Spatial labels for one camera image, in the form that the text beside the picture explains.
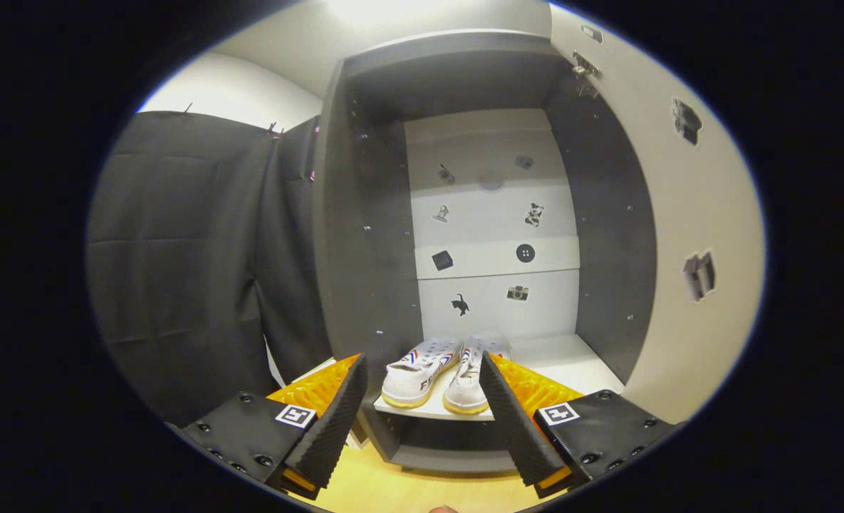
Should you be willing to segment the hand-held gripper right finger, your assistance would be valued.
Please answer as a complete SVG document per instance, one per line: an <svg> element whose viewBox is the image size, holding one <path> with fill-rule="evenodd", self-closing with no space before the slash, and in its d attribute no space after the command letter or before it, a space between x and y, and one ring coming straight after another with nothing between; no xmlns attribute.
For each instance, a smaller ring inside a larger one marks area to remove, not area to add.
<svg viewBox="0 0 844 513"><path fill-rule="evenodd" d="M517 473L540 499L627 467L679 431L613 390L579 393L496 354L479 383Z"/></svg>

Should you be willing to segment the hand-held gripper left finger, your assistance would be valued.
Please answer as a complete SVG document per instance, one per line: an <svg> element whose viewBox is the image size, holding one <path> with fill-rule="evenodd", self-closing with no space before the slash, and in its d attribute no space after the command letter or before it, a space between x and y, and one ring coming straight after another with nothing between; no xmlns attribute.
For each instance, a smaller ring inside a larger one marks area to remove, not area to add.
<svg viewBox="0 0 844 513"><path fill-rule="evenodd" d="M183 440L263 486L316 499L362 406L368 365L355 354L275 393L238 392L183 428Z"/></svg>

